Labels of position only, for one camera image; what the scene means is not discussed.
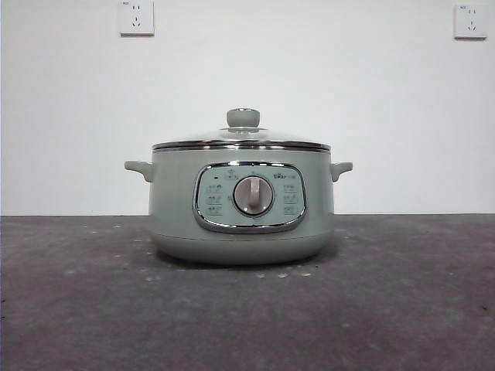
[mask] pot lid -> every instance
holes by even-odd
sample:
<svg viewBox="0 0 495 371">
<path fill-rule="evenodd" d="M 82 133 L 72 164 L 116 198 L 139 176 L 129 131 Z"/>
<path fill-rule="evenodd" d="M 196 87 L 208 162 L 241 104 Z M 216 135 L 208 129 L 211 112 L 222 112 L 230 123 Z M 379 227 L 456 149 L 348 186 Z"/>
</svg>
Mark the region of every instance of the pot lid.
<svg viewBox="0 0 495 371">
<path fill-rule="evenodd" d="M 153 151 L 192 149 L 287 149 L 300 151 L 330 151 L 330 146 L 291 135 L 259 128 L 260 113 L 251 108 L 236 108 L 227 112 L 228 128 L 221 128 L 191 138 L 154 145 Z"/>
</svg>

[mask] sage green pot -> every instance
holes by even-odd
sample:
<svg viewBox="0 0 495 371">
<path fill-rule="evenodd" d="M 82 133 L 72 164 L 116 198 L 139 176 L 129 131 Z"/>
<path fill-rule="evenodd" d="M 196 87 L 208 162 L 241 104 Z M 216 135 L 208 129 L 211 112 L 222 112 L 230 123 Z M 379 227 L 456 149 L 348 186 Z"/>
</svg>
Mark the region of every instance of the sage green pot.
<svg viewBox="0 0 495 371">
<path fill-rule="evenodd" d="M 227 113 L 229 127 L 153 146 L 125 168 L 151 183 L 148 229 L 166 254 L 210 264 L 269 264 L 327 246 L 333 183 L 352 170 L 330 147 L 258 128 L 259 112 Z"/>
</svg>

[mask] wall outlet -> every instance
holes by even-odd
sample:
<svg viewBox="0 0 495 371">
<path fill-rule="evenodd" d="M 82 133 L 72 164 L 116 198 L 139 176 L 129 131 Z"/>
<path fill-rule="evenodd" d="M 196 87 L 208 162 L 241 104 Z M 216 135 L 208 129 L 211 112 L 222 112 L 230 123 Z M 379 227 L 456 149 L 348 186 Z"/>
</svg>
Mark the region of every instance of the wall outlet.
<svg viewBox="0 0 495 371">
<path fill-rule="evenodd" d="M 456 39 L 488 37 L 488 5 L 457 4 L 454 10 L 454 37 Z"/>
<path fill-rule="evenodd" d="M 121 0 L 118 3 L 118 28 L 122 36 L 155 35 L 155 15 L 151 0 Z"/>
</svg>

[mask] pot base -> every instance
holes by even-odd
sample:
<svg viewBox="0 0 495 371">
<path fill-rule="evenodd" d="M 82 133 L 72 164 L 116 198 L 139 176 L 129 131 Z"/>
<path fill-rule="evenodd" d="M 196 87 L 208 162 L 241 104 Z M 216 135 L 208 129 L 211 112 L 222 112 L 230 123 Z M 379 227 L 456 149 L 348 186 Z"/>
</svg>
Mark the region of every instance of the pot base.
<svg viewBox="0 0 495 371">
<path fill-rule="evenodd" d="M 310 257 L 329 243 L 331 233 L 262 241 L 195 240 L 150 232 L 165 254 L 208 264 L 273 264 Z"/>
</svg>

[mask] side handle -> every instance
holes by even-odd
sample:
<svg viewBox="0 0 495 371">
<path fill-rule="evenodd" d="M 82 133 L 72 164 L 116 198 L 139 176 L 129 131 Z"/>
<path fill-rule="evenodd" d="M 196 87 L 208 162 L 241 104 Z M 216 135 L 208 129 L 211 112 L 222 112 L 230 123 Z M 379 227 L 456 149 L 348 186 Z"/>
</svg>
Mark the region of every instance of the side handle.
<svg viewBox="0 0 495 371">
<path fill-rule="evenodd" d="M 343 172 L 350 172 L 353 169 L 352 162 L 339 162 L 337 164 L 330 164 L 330 174 L 332 175 L 332 180 L 336 182 L 339 180 L 340 174 Z"/>
<path fill-rule="evenodd" d="M 126 161 L 124 167 L 133 172 L 140 172 L 146 182 L 153 182 L 153 164 L 145 161 Z"/>
</svg>

